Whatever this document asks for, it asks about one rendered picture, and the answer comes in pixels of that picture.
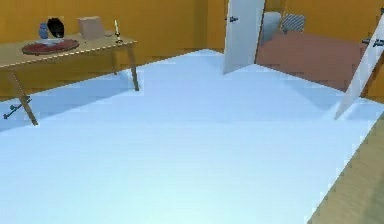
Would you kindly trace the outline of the tan wooden table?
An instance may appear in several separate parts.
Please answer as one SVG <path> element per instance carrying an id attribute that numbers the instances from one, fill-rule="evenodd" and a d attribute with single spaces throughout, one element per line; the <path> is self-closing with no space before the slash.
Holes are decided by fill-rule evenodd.
<path id="1" fill-rule="evenodd" d="M 36 41 L 0 44 L 0 102 L 18 99 L 33 124 L 37 123 L 27 96 L 107 73 L 120 71 L 116 52 L 124 49 L 130 57 L 135 89 L 139 88 L 134 45 L 131 38 L 104 36 L 85 40 L 70 35 L 57 45 L 57 52 L 44 52 Z"/>

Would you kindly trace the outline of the pale grey fridge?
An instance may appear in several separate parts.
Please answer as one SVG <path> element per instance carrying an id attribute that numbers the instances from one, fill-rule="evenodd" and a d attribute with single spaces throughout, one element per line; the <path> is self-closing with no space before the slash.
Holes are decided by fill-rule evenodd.
<path id="1" fill-rule="evenodd" d="M 265 44 L 270 41 L 273 35 L 278 31 L 278 27 L 281 20 L 281 14 L 279 12 L 265 12 L 263 18 L 261 43 Z"/>

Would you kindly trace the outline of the pinkish tan box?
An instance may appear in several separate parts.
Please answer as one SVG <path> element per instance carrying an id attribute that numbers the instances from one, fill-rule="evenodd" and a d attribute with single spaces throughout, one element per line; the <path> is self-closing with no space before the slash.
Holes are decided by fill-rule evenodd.
<path id="1" fill-rule="evenodd" d="M 79 18 L 78 25 L 80 34 L 85 40 L 96 40 L 104 36 L 104 28 L 99 16 Z"/>

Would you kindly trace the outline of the blue striped cushion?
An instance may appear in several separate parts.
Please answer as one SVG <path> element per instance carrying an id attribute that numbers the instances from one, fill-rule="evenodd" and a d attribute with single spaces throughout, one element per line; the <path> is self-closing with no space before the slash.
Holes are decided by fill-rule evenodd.
<path id="1" fill-rule="evenodd" d="M 286 14 L 282 20 L 281 29 L 284 33 L 288 31 L 303 32 L 306 17 L 298 14 Z"/>

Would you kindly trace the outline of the dark red round mat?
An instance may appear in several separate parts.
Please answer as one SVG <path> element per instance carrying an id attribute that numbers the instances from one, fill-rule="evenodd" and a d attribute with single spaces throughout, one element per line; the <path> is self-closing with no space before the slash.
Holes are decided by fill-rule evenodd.
<path id="1" fill-rule="evenodd" d="M 60 43 L 46 45 L 42 43 L 33 43 L 25 45 L 21 51 L 26 55 L 51 55 L 76 49 L 80 43 L 73 39 L 64 39 Z"/>

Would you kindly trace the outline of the white plate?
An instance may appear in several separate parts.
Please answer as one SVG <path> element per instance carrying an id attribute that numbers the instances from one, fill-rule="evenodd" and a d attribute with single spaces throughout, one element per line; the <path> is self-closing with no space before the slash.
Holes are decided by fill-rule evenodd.
<path id="1" fill-rule="evenodd" d="M 47 39 L 39 39 L 36 40 L 36 44 L 43 44 L 43 45 L 55 45 L 62 43 L 64 41 L 63 38 L 47 38 Z"/>

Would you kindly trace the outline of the black round bowl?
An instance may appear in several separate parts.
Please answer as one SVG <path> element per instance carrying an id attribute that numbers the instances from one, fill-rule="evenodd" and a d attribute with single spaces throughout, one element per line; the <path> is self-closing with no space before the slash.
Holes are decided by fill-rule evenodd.
<path id="1" fill-rule="evenodd" d="M 47 21 L 47 27 L 55 38 L 63 38 L 65 34 L 65 27 L 59 18 L 50 18 Z"/>

